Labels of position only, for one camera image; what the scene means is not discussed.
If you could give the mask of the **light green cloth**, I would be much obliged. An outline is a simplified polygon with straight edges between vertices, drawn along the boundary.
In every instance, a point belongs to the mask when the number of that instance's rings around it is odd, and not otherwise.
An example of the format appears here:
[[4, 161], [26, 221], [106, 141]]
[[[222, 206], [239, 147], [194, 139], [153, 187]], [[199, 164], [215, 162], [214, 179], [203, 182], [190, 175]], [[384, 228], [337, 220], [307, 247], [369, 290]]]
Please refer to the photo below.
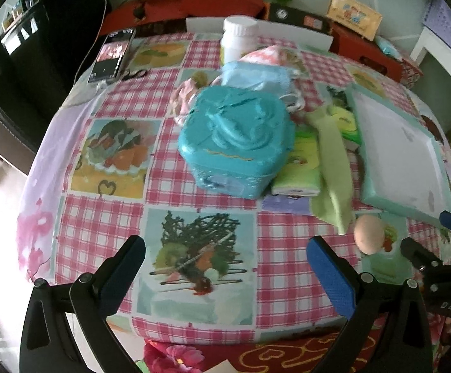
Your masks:
[[317, 131], [321, 173], [321, 191], [311, 200], [312, 214], [344, 235], [353, 219], [353, 179], [343, 138], [325, 106], [307, 113], [306, 119]]

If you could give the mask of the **green tissue pack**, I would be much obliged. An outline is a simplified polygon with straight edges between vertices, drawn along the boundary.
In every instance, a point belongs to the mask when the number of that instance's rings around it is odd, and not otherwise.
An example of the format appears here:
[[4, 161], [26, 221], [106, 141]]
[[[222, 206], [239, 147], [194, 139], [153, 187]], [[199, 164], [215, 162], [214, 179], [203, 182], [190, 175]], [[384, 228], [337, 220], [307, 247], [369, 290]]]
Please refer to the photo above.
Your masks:
[[354, 114], [347, 109], [335, 105], [330, 105], [327, 111], [336, 126], [338, 126], [346, 149], [351, 152], [356, 152], [362, 140]]
[[294, 148], [285, 166], [271, 184], [275, 196], [318, 196], [321, 191], [320, 158], [317, 134], [314, 131], [295, 132]]

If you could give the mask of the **pale pink fabric piece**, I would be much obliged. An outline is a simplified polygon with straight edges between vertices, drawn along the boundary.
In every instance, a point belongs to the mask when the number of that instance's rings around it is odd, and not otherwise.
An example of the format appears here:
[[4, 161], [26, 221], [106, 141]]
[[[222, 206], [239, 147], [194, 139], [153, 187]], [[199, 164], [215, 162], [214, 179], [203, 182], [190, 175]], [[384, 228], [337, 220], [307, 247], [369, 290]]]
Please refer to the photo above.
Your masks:
[[209, 79], [204, 71], [195, 71], [191, 77], [179, 84], [170, 98], [170, 113], [178, 126], [183, 126], [193, 104], [194, 97], [201, 89], [209, 86]]

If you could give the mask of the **blue face mask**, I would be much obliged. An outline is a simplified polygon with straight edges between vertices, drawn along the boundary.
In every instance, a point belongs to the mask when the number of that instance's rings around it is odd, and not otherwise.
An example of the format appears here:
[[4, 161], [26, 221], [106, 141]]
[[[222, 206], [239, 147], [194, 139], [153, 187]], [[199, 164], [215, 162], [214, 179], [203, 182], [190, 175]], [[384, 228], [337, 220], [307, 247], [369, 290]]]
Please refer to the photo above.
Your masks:
[[294, 84], [299, 77], [300, 72], [289, 67], [237, 61], [226, 63], [213, 84], [273, 94], [293, 113], [305, 108], [302, 93]]

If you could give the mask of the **pink white knitted cloth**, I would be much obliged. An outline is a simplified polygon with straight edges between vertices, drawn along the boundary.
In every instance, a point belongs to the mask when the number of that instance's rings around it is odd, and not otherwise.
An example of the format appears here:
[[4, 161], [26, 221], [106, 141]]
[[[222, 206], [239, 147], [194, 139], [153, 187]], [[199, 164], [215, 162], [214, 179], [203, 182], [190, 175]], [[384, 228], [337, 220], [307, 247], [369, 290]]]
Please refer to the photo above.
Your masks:
[[289, 67], [299, 72], [305, 71], [300, 58], [293, 51], [279, 45], [270, 45], [250, 52], [244, 55], [241, 58], [241, 61], [254, 64]]

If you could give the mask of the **beige egg-shaped sponge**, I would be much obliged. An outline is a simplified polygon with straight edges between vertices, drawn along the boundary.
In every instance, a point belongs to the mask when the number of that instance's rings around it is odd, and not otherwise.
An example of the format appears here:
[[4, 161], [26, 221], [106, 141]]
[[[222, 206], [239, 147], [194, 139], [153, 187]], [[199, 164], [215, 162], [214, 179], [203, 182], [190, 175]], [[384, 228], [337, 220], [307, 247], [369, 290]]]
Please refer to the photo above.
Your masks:
[[362, 215], [355, 222], [353, 236], [358, 249], [366, 255], [372, 255], [383, 247], [385, 225], [377, 216]]

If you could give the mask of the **white tray with teal rim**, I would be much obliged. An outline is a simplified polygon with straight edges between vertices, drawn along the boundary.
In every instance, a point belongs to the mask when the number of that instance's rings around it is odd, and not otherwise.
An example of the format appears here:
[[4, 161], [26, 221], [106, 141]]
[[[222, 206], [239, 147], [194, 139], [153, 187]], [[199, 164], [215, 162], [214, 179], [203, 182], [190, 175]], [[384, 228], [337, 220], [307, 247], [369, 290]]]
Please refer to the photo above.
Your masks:
[[364, 164], [360, 200], [398, 216], [440, 227], [451, 191], [439, 144], [417, 118], [352, 83], [345, 91]]

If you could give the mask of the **purple tissue pack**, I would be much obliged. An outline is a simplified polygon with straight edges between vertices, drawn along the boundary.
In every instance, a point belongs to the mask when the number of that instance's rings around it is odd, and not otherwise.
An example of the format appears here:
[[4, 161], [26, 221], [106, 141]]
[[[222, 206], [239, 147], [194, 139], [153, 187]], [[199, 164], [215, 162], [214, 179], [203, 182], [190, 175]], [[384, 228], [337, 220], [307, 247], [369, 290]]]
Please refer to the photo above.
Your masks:
[[262, 199], [262, 210], [300, 216], [313, 215], [309, 197], [268, 195]]

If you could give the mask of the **red patterned gift box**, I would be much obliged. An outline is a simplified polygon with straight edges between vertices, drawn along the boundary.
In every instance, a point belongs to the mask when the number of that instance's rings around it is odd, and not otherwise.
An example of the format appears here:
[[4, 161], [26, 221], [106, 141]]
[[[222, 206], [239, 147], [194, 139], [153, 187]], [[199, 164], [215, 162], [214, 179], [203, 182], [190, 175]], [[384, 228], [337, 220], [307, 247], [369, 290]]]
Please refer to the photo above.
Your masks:
[[423, 77], [423, 72], [410, 57], [403, 56], [402, 76], [400, 83], [408, 89], [412, 89], [417, 81]]

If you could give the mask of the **white shelf unit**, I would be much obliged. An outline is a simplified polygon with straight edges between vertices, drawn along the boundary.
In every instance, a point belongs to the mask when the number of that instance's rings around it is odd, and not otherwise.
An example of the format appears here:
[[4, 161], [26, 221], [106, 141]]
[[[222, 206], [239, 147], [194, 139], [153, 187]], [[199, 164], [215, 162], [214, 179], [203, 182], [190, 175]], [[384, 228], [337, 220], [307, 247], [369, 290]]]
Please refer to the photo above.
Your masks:
[[431, 55], [451, 77], [451, 48], [433, 31], [423, 26], [410, 58], [420, 65], [427, 54]]

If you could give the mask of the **pale blue wipes pack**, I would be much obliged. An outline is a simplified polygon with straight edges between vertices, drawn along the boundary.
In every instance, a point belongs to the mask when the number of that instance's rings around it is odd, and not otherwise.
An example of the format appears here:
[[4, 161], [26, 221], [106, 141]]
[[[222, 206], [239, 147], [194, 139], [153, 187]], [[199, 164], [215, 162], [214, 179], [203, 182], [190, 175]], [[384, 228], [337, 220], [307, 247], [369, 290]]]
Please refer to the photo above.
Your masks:
[[403, 55], [401, 52], [398, 51], [397, 48], [386, 38], [377, 35], [375, 37], [375, 43], [384, 55], [391, 57], [398, 62], [403, 61]]

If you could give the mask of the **teal plastic lidded box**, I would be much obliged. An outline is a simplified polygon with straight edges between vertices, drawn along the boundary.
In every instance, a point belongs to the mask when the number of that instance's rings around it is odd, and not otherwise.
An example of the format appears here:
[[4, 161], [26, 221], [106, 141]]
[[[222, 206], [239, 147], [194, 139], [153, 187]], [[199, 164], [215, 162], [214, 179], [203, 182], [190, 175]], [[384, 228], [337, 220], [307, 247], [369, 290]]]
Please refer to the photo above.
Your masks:
[[203, 190], [256, 200], [294, 148], [285, 103], [262, 91], [211, 86], [194, 97], [178, 151]]

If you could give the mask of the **lavender perforated basket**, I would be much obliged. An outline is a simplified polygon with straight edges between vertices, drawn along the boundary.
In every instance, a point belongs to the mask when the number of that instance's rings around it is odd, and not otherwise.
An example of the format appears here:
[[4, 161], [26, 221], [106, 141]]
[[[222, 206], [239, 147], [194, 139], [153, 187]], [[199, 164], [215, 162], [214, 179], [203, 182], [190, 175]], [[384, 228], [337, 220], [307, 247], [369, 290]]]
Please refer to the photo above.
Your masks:
[[423, 16], [423, 25], [451, 49], [451, 8], [445, 0], [429, 0]]

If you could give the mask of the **white foam board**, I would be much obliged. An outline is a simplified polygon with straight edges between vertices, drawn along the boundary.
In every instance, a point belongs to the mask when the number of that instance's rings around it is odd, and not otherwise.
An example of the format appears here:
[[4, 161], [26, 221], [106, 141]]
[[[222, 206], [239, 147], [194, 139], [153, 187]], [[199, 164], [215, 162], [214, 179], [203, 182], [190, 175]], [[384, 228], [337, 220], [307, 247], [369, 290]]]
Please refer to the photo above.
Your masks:
[[[191, 33], [222, 33], [225, 17], [186, 18], [186, 28]], [[333, 37], [294, 25], [258, 19], [258, 35], [286, 39], [298, 45], [308, 45], [320, 51], [329, 51]]]

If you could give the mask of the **black rectangular box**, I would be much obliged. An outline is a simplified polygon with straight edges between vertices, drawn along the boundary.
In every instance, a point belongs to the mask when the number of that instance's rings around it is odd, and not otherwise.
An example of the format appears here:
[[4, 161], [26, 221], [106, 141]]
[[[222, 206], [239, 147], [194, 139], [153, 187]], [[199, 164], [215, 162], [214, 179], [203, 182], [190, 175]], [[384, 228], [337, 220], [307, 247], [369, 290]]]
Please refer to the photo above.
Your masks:
[[266, 4], [266, 19], [270, 22], [293, 25], [328, 35], [330, 24], [322, 16], [291, 8], [275, 2]]

